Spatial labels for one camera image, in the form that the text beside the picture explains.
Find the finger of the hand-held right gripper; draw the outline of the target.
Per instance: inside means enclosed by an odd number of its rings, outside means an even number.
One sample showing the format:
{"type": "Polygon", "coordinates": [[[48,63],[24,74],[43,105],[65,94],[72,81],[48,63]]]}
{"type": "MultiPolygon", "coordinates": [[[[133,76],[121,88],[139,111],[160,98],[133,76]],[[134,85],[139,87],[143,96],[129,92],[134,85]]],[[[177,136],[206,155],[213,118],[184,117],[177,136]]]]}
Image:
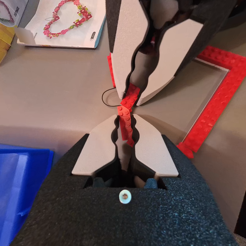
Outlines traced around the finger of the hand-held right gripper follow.
{"type": "Polygon", "coordinates": [[[121,1],[113,52],[112,70],[116,90],[123,99],[135,69],[136,54],[149,30],[149,18],[139,0],[121,1]]]}
{"type": "Polygon", "coordinates": [[[165,31],[159,45],[157,67],[149,76],[137,106],[150,100],[173,80],[202,27],[202,23],[187,19],[165,31]]]}

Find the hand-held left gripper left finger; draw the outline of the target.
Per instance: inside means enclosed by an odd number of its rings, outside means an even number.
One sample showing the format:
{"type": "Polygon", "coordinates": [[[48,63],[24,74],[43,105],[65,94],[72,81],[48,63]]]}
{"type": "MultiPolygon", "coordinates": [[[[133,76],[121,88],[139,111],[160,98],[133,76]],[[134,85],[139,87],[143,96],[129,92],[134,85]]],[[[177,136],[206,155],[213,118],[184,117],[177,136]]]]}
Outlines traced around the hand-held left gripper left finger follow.
{"type": "Polygon", "coordinates": [[[118,115],[94,127],[72,170],[73,175],[97,176],[118,158],[118,115]]]}

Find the red brick heart frame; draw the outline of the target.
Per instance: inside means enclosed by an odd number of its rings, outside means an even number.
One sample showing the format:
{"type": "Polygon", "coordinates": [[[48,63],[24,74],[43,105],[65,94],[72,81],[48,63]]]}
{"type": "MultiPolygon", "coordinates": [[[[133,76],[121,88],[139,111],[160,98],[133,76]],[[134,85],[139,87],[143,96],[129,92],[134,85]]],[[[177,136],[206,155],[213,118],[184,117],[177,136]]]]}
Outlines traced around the red brick heart frame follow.
{"type": "MultiPolygon", "coordinates": [[[[219,48],[207,46],[196,57],[196,60],[216,68],[226,69],[228,72],[206,103],[183,141],[177,145],[178,149],[190,159],[193,158],[193,153],[197,152],[201,147],[246,76],[246,58],[219,48]]],[[[131,108],[136,102],[139,92],[140,88],[130,83],[126,96],[121,101],[121,104],[116,105],[120,117],[122,140],[127,141],[126,143],[131,147],[134,144],[130,119],[131,108]]]]}

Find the blue plastic bin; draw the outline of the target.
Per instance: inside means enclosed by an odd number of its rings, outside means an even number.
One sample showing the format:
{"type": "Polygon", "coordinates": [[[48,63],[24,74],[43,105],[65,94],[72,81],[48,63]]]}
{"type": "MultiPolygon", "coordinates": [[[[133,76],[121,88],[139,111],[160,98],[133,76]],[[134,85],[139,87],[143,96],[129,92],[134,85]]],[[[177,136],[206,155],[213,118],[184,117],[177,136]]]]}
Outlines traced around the blue plastic bin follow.
{"type": "Polygon", "coordinates": [[[23,226],[51,170],[54,152],[0,145],[0,245],[10,245],[23,226]]]}

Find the grey desk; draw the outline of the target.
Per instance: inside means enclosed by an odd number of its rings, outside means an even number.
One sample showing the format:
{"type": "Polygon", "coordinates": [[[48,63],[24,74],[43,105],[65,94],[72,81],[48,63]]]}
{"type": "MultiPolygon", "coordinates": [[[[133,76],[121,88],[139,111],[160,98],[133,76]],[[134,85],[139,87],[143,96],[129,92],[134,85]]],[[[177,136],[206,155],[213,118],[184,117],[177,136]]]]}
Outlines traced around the grey desk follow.
{"type": "MultiPolygon", "coordinates": [[[[26,47],[15,37],[1,63],[1,143],[51,149],[54,163],[85,133],[117,113],[103,104],[112,88],[107,23],[96,49],[26,47]]],[[[226,71],[192,61],[134,113],[178,144],[226,71]]],[[[245,194],[245,79],[192,162],[234,231],[245,194]]]]}

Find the white instruction booklet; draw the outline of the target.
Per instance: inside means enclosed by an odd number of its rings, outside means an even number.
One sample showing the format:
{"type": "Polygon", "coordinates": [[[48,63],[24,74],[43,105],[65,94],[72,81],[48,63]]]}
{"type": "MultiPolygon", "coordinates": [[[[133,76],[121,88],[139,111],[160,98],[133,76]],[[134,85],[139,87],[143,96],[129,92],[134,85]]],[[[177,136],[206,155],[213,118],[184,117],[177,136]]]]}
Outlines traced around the white instruction booklet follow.
{"type": "Polygon", "coordinates": [[[23,34],[32,34],[28,43],[36,47],[96,48],[106,19],[102,0],[39,1],[36,13],[23,34]]]}

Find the yellow toy box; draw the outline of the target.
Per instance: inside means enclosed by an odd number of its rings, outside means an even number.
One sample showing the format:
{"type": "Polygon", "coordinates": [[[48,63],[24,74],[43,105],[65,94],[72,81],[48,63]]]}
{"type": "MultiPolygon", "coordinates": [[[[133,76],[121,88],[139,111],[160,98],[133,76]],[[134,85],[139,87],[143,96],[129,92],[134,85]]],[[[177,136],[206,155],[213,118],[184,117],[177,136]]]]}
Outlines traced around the yellow toy box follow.
{"type": "Polygon", "coordinates": [[[27,11],[31,0],[1,0],[0,1],[0,63],[5,58],[7,51],[15,36],[15,27],[20,27],[21,20],[27,11]]]}

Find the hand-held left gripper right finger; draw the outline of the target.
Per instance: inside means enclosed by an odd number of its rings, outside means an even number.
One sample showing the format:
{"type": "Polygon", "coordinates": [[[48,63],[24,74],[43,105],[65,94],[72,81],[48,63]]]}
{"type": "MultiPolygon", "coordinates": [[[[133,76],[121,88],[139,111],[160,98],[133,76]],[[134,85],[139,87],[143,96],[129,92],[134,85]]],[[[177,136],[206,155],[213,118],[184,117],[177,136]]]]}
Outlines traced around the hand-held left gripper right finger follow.
{"type": "Polygon", "coordinates": [[[133,114],[133,173],[138,177],[177,177],[179,172],[161,133],[133,114]]]}

